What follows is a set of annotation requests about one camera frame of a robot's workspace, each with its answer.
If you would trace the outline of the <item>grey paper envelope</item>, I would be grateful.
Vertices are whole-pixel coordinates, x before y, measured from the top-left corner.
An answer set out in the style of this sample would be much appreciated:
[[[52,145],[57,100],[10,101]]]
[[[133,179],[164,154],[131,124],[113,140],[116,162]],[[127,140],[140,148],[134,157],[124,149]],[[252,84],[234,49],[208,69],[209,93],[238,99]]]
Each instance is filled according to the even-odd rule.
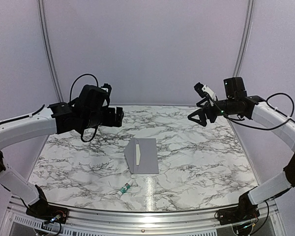
[[[136,166],[136,144],[140,145],[141,158]],[[132,174],[158,174],[158,156],[155,138],[132,138],[127,144],[124,155]]]

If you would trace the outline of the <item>green white glue stick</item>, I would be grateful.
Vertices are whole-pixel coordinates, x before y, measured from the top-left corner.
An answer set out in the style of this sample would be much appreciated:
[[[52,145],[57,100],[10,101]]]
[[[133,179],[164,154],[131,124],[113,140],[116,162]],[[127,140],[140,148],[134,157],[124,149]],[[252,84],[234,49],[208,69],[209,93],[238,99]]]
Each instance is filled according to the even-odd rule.
[[[124,193],[126,193],[128,189],[132,186],[132,184],[133,184],[133,180],[130,180],[126,184],[124,184],[123,187],[121,187],[121,189],[118,191],[118,195],[121,196]]]

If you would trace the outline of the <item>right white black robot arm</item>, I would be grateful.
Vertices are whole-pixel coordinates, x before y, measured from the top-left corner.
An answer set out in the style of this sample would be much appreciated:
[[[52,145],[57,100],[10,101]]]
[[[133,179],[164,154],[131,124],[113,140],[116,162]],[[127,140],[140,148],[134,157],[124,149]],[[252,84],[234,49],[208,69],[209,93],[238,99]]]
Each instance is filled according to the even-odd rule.
[[[247,129],[269,132],[292,154],[280,173],[239,197],[234,216],[238,220],[244,220],[260,203],[280,196],[295,187],[294,110],[285,115],[270,105],[268,98],[248,95],[241,77],[227,78],[223,81],[223,85],[226,97],[221,100],[209,86],[196,83],[194,91],[201,100],[196,104],[197,110],[191,113],[188,119],[206,126],[208,123],[214,123],[218,117],[223,117]]]

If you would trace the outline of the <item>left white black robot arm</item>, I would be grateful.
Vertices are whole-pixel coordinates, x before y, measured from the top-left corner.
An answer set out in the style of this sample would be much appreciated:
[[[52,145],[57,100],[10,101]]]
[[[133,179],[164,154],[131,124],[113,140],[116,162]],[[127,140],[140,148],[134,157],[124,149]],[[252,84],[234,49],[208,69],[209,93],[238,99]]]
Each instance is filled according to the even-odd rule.
[[[124,112],[110,107],[112,87],[85,85],[78,97],[68,103],[42,106],[38,111],[0,121],[0,185],[19,196],[29,211],[47,219],[52,215],[44,192],[25,180],[4,160],[2,150],[36,137],[76,131],[83,136],[86,129],[99,126],[121,127]]]

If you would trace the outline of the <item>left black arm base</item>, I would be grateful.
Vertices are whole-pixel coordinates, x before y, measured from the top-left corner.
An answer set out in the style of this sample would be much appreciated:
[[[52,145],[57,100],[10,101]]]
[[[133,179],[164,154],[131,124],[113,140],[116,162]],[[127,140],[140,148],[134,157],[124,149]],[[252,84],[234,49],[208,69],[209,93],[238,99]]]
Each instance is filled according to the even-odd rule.
[[[35,218],[39,218],[45,221],[50,221],[52,218],[55,218],[57,215],[60,215],[60,219],[56,220],[56,222],[65,224],[67,221],[69,210],[64,207],[59,206],[50,206],[47,209],[46,213],[36,214],[31,209],[26,210],[26,215],[33,216]]]

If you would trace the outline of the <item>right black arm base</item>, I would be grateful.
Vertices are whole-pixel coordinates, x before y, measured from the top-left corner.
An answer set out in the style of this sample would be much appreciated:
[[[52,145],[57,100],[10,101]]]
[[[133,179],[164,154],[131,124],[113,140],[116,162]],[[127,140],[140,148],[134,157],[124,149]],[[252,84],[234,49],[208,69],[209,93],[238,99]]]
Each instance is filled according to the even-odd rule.
[[[239,206],[219,209],[214,218],[219,221],[220,225],[239,223],[251,220],[260,216],[259,209],[255,206],[251,209],[240,209]]]

